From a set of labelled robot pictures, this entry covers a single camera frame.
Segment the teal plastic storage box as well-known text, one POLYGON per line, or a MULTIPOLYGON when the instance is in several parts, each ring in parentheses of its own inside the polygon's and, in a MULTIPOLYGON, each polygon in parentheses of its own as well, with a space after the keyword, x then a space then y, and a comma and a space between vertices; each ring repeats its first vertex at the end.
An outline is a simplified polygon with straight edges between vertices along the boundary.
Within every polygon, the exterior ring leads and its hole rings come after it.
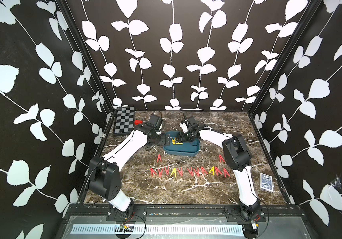
MULTIPOLYGON (((166 133, 170 135, 170 138, 176 137, 179 142, 182 142, 182 132, 168 131, 166 133)), ((167 154, 193 157, 200 151, 200 140, 197 138, 194 142, 185 142, 181 145, 173 145, 171 141, 171 144, 169 146, 163 146, 163 149, 167 154)))

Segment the red clothespin eleventh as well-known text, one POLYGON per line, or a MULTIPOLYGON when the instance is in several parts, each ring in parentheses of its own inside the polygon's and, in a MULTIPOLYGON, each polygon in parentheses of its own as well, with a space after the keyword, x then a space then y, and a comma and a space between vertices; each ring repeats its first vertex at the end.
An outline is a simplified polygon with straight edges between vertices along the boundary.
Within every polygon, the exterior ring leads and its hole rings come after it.
POLYGON ((161 158, 161 155, 159 154, 157 157, 157 163, 161 163, 161 162, 162 162, 162 158, 161 158))

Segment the red clothespin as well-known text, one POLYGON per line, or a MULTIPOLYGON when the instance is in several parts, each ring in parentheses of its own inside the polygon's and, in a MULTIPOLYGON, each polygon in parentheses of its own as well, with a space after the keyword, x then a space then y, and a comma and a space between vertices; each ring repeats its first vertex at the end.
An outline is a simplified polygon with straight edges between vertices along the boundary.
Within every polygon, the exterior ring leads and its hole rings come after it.
POLYGON ((153 168, 150 168, 150 172, 151 172, 151 177, 153 177, 154 175, 157 175, 157 172, 153 168))
POLYGON ((169 168, 169 167, 164 167, 164 170, 165 170, 165 172, 166 172, 166 175, 169 175, 169 173, 170 173, 170 168, 169 168))
POLYGON ((189 174, 190 174, 191 176, 194 176, 194 171, 193 171, 193 168, 192 168, 192 167, 187 168, 187 171, 189 172, 189 174))
POLYGON ((224 158, 222 157, 222 155, 219 155, 219 162, 226 164, 226 162, 225 162, 224 158))
POLYGON ((215 172, 215 174, 217 175, 217 176, 219 176, 219 175, 222 175, 223 173, 220 171, 220 169, 218 168, 218 167, 214 167, 214 172, 215 172))
POLYGON ((196 176, 200 176, 200 171, 199 171, 200 169, 197 167, 197 168, 193 168, 193 172, 194 172, 194 174, 196 175, 196 176))
POLYGON ((160 178, 162 177, 163 170, 164 170, 163 168, 158 169, 158 175, 159 175, 160 178))
POLYGON ((178 172, 179 172, 179 175, 180 176, 183 176, 183 170, 182 170, 182 167, 181 168, 177 168, 178 172))
POLYGON ((202 175, 208 175, 209 173, 205 170, 203 166, 200 167, 202 175))
POLYGON ((223 168, 223 175, 224 175, 225 178, 230 177, 230 174, 229 174, 229 172, 227 171, 226 168, 223 168))

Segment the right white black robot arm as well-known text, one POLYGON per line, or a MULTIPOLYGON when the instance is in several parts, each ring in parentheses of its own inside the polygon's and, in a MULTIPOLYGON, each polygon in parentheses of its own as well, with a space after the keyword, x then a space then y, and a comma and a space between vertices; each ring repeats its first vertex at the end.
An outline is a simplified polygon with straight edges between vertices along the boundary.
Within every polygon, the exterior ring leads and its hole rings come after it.
POLYGON ((245 220, 251 219, 261 204, 254 190, 251 176, 252 155, 244 138, 240 134, 222 133, 209 126, 196 127, 195 129, 188 129, 184 124, 180 126, 185 135, 199 137, 223 149, 224 160, 228 167, 233 170, 239 188, 240 213, 245 220))

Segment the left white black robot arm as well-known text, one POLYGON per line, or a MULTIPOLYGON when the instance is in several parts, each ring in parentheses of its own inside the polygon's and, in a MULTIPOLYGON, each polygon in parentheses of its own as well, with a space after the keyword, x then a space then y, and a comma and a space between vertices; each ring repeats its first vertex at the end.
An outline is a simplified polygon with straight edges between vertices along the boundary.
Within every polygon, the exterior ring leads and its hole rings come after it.
POLYGON ((147 143, 164 146, 166 142, 165 133, 157 133, 155 129, 143 124, 136 126, 116 148, 101 157, 95 156, 91 159, 86 188, 106 199, 117 210, 130 211, 133 202, 121 189, 120 171, 129 159, 147 143))

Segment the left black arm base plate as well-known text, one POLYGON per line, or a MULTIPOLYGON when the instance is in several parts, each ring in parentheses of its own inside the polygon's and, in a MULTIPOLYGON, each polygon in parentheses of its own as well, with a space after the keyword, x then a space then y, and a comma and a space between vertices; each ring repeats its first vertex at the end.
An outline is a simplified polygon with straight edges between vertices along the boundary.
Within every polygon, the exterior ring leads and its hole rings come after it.
POLYGON ((143 222, 146 221, 147 210, 147 206, 137 204, 129 206, 124 212, 113 207, 109 210, 106 221, 116 222, 117 224, 143 222))

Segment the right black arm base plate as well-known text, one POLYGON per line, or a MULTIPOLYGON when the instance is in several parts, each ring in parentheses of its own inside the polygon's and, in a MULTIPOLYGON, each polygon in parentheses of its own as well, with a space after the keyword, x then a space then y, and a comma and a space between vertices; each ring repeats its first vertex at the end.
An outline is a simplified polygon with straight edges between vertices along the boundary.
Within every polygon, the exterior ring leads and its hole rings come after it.
POLYGON ((240 205, 229 205, 224 207, 223 211, 228 222, 237 222, 239 224, 250 224, 253 222, 266 222, 267 213, 258 208, 254 212, 242 208, 240 205))

